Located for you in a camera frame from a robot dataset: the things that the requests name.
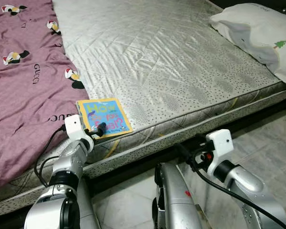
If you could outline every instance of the yellow book border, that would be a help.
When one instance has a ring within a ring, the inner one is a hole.
[[[107,98],[107,99],[86,99],[86,100],[78,100],[77,101],[77,105],[78,105],[78,108],[81,112],[81,115],[82,115],[82,119],[84,121],[84,124],[85,124],[85,127],[89,129],[89,131],[91,131],[91,127],[90,127],[90,124],[89,124],[89,121],[88,121],[88,116],[86,114],[86,111],[85,111],[85,108],[83,106],[83,104],[85,103],[93,103],[93,102],[109,102],[109,101],[115,101],[116,104],[118,105],[120,111],[121,111],[121,114],[125,120],[125,123],[126,125],[128,126],[129,130],[127,131],[122,131],[122,132],[119,132],[119,133],[116,133],[116,134],[110,134],[110,135],[107,135],[106,133],[102,136],[102,137],[98,137],[97,139],[100,139],[100,138],[105,138],[105,137],[112,137],[112,136],[117,136],[117,135],[123,135],[123,134],[127,134],[127,133],[131,133],[133,131],[133,128],[132,126],[130,125],[129,121],[128,121],[128,118],[121,106],[121,103],[120,101],[117,99],[117,98]]]

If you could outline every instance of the blue book cover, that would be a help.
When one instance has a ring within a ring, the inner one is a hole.
[[[93,131],[99,124],[106,123],[106,132],[102,138],[133,131],[119,100],[116,98],[79,100],[77,107],[83,118],[85,129]]]

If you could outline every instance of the pillowcase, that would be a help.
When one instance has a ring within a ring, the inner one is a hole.
[[[286,83],[286,15],[244,3],[210,17],[211,25]]]

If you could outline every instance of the penguin print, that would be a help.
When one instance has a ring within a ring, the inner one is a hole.
[[[10,12],[11,15],[16,15],[17,13],[20,12],[20,10],[24,10],[26,9],[26,6],[19,6],[19,7],[15,7],[12,5],[4,5],[2,6],[2,12]]]
[[[8,56],[3,57],[3,63],[5,65],[8,65],[10,63],[19,63],[20,58],[25,58],[30,53],[26,50],[24,50],[22,53],[17,52],[10,52]]]
[[[51,33],[52,35],[55,34],[55,33],[58,34],[58,35],[61,34],[61,31],[60,31],[59,28],[58,28],[57,22],[55,22],[55,21],[48,21],[47,27],[48,27],[50,30],[53,30],[52,33]]]
[[[71,68],[67,68],[65,71],[66,79],[72,80],[72,87],[74,89],[84,89],[84,85],[80,81],[80,77],[76,71],[73,71]]]

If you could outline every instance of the blanket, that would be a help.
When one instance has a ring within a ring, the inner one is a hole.
[[[64,54],[52,0],[0,0],[0,187],[36,160],[81,99],[88,95]]]

